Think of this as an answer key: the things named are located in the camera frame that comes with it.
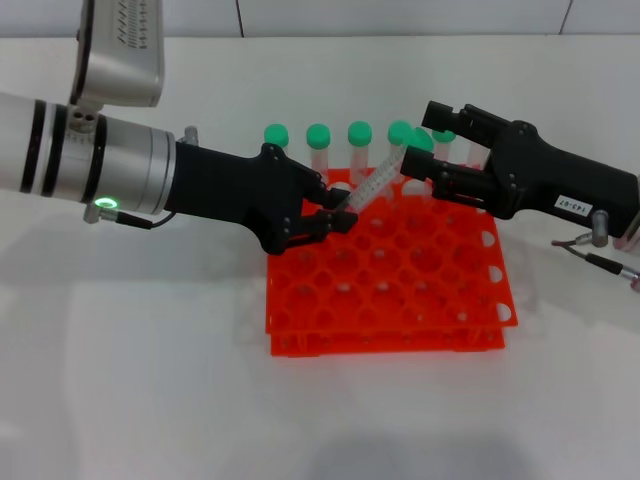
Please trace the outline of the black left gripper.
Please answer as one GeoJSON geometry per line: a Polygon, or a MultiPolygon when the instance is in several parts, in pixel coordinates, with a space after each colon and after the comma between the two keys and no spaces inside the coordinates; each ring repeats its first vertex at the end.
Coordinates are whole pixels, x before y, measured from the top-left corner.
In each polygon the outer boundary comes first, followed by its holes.
{"type": "Polygon", "coordinates": [[[266,253],[279,255],[322,243],[331,233],[347,234],[358,215],[329,210],[339,209],[349,195],[275,145],[263,144],[257,156],[244,158],[178,143],[165,209],[241,225],[266,253]],[[325,210],[304,216],[306,201],[325,210]]]}

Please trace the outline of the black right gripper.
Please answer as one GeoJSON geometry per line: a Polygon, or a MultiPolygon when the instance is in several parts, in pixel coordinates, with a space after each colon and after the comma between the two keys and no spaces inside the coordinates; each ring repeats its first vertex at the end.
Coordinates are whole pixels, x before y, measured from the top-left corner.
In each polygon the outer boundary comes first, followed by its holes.
{"type": "Polygon", "coordinates": [[[502,220],[535,210],[583,227],[603,210],[612,236],[623,235],[639,212],[636,175],[558,149],[527,122],[510,122],[471,104],[454,112],[430,101],[422,125],[490,149],[485,173],[408,147],[401,174],[430,180],[435,199],[480,208],[502,220]]]}

